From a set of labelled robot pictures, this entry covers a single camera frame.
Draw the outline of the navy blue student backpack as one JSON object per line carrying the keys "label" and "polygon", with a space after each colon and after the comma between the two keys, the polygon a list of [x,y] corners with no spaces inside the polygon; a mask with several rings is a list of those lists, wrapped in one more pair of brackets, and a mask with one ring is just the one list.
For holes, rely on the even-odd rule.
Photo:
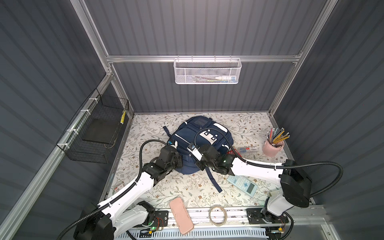
{"label": "navy blue student backpack", "polygon": [[183,167],[176,171],[183,175],[191,175],[201,170],[196,165],[197,159],[187,149],[190,144],[197,144],[198,147],[212,145],[224,155],[234,143],[228,128],[205,116],[195,116],[184,121],[173,134],[166,126],[163,126],[163,129],[169,137],[168,145],[176,147],[182,156]]}

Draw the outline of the light blue calculator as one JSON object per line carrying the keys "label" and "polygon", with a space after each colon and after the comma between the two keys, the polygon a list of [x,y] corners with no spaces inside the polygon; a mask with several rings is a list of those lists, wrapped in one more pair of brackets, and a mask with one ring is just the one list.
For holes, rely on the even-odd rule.
{"label": "light blue calculator", "polygon": [[258,189],[255,183],[244,176],[228,176],[227,180],[250,197],[253,197]]}

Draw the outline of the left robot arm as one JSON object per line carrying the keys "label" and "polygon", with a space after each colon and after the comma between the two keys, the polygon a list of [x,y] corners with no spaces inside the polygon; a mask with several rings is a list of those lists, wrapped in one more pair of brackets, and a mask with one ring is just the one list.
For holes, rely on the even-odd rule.
{"label": "left robot arm", "polygon": [[141,195],[152,189],[174,169],[181,167],[182,156],[177,149],[164,146],[160,155],[143,165],[139,179],[133,180],[118,193],[97,206],[89,205],[82,217],[99,211],[77,224],[73,238],[75,240],[113,240],[129,229],[153,221],[155,208],[141,201],[133,209],[131,206]]}

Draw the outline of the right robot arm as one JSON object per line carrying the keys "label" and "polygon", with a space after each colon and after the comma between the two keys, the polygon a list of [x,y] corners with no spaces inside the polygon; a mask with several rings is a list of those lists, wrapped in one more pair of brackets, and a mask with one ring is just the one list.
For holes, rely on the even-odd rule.
{"label": "right robot arm", "polygon": [[299,170],[295,161],[286,160],[283,164],[250,161],[237,152],[222,155],[211,145],[190,144],[187,149],[201,169],[208,167],[222,175],[251,177],[275,184],[278,189],[269,193],[261,210],[265,219],[284,215],[292,207],[307,208],[310,204],[312,180],[305,171]]}

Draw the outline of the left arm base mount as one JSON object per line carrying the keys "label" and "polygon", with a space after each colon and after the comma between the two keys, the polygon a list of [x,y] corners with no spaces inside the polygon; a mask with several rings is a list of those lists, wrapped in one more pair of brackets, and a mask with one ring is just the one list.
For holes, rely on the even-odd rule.
{"label": "left arm base mount", "polygon": [[167,227],[169,213],[169,211],[155,211],[152,215],[149,214],[145,222],[143,224],[137,225],[137,227]]}

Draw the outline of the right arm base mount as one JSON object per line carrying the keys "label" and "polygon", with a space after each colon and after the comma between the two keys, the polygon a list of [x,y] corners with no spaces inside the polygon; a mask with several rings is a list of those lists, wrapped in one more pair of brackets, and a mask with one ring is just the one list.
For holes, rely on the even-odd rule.
{"label": "right arm base mount", "polygon": [[287,224],[289,218],[286,214],[275,216],[269,213],[265,208],[248,208],[246,209],[249,224]]}

